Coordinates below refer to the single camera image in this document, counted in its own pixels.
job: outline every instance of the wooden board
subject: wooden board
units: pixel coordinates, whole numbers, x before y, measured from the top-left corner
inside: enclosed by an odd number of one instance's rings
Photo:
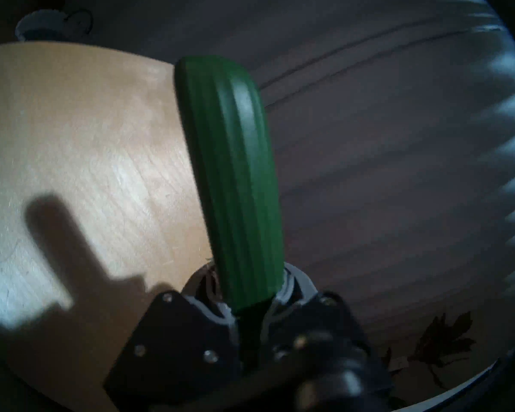
[[[10,368],[75,411],[153,296],[211,257],[173,66],[0,46],[0,331]]]

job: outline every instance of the green cucumber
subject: green cucumber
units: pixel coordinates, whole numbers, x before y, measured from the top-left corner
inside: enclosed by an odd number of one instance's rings
[[[277,177],[250,75],[216,56],[175,66],[177,103],[224,301],[234,314],[283,284]]]

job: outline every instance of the dried plant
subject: dried plant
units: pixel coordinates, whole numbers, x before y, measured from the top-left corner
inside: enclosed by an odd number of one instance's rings
[[[446,313],[444,313],[440,319],[438,317],[433,319],[416,344],[413,355],[408,357],[408,361],[415,360],[425,363],[433,375],[434,383],[442,389],[446,389],[446,387],[433,371],[433,366],[444,368],[456,361],[468,359],[443,361],[444,356],[471,351],[471,346],[475,344],[475,340],[471,338],[460,338],[471,328],[473,323],[471,312],[458,316],[452,326],[447,325],[446,317]]]
[[[386,369],[389,369],[389,363],[391,362],[391,356],[392,356],[391,347],[389,347],[387,349],[387,353],[385,354],[385,356],[382,357],[382,363]],[[399,372],[401,372],[401,370],[402,369],[396,369],[394,371],[390,371],[389,373],[391,374],[391,377],[393,377],[396,374],[398,374]],[[408,406],[408,403],[406,401],[402,400],[399,397],[395,397],[393,395],[389,396],[389,399],[387,400],[387,404],[389,405],[389,409],[391,409],[391,410],[397,410],[397,409],[405,408]]]

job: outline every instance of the bolt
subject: bolt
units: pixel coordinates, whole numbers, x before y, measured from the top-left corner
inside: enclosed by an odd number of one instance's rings
[[[294,340],[294,348],[301,350],[307,345],[307,337],[305,335],[298,335]]]
[[[328,306],[334,306],[337,304],[336,300],[330,297],[321,297],[320,302]]]
[[[145,356],[145,353],[146,353],[145,346],[144,346],[143,344],[138,344],[138,345],[136,345],[135,349],[133,350],[133,353],[134,353],[137,357],[143,357],[143,356]]]
[[[213,350],[206,350],[204,352],[204,361],[209,364],[217,363],[219,360],[219,357],[217,356],[217,353]]]

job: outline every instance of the cucumber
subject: cucumber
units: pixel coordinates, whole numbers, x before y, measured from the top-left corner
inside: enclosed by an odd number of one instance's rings
[[[174,82],[223,300],[237,314],[270,300],[283,284],[265,110],[250,75],[221,57],[182,58]]]

